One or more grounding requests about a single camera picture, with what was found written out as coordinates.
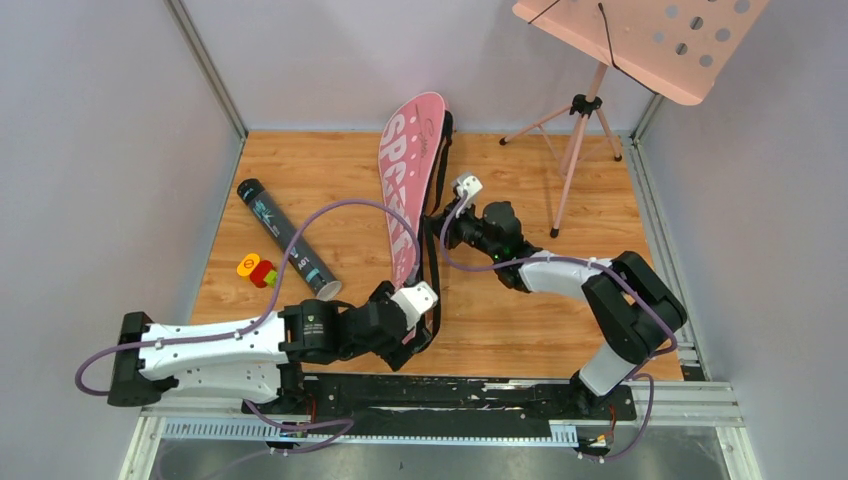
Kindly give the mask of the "black shuttlecock tube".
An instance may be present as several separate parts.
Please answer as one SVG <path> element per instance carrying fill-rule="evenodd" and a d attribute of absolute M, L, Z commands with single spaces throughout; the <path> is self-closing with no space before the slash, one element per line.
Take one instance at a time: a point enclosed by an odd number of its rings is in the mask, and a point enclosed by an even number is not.
<path fill-rule="evenodd" d="M 263 184 L 248 178 L 238 185 L 237 194 L 276 245 L 286 251 L 298 229 Z M 332 300 L 341 290 L 342 282 L 303 235 L 295 241 L 288 260 L 317 299 Z"/>

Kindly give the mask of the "pink racket bag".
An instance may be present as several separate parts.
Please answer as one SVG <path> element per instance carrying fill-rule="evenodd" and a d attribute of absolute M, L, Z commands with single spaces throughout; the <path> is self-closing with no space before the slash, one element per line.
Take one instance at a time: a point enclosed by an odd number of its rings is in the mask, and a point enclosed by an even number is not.
<path fill-rule="evenodd" d="M 444 97 L 420 93 L 399 107 L 381 134 L 377 166 L 387 225 L 392 282 L 400 288 L 426 281 L 436 293 L 441 278 L 429 206 L 444 192 L 454 118 Z"/>

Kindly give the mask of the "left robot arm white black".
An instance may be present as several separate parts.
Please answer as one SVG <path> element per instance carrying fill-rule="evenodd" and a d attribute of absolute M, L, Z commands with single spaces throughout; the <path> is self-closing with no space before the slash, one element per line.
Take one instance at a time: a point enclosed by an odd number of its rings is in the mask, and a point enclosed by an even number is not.
<path fill-rule="evenodd" d="M 231 398 L 293 413 L 306 400 L 300 366 L 372 353 L 397 371 L 423 339 L 425 316 L 438 301 L 425 281 L 400 289 L 383 282 L 359 307 L 308 299 L 266 319 L 177 326 L 127 313 L 107 402 L 140 407 L 174 396 Z"/>

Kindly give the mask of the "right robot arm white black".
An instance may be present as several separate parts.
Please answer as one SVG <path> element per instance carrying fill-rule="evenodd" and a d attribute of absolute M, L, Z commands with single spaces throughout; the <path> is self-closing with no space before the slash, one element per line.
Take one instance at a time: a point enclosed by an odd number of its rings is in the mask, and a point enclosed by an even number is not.
<path fill-rule="evenodd" d="M 467 245 L 485 254 L 506 288 L 589 306 L 604 342 L 573 376 L 571 403 L 584 417 L 601 414 L 612 390 L 651 358 L 674 350 L 676 333 L 688 321 L 682 302 L 640 254 L 583 259 L 541 249 L 524 238 L 508 201 L 490 203 L 477 215 L 457 198 L 431 222 L 442 249 Z"/>

